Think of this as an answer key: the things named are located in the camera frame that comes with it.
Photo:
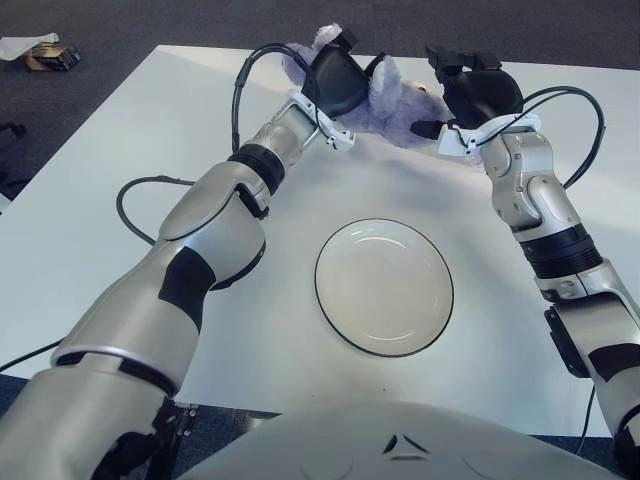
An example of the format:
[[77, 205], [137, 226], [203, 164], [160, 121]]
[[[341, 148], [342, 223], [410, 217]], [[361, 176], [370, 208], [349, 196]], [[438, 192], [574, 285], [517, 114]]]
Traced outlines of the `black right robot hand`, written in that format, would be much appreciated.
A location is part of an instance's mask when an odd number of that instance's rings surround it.
[[496, 55], [429, 46], [425, 51], [444, 88], [444, 103], [462, 128], [473, 130], [493, 118], [522, 111], [521, 90]]

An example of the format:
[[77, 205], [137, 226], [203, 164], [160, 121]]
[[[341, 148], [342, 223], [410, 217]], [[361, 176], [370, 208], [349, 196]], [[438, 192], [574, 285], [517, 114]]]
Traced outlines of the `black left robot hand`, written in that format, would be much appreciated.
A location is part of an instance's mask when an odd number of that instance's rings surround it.
[[362, 68], [351, 56], [356, 43], [350, 30], [332, 24], [318, 30], [311, 47], [311, 76], [305, 79], [302, 92], [310, 94], [331, 119], [355, 110], [368, 99], [374, 70], [386, 56], [380, 52]]

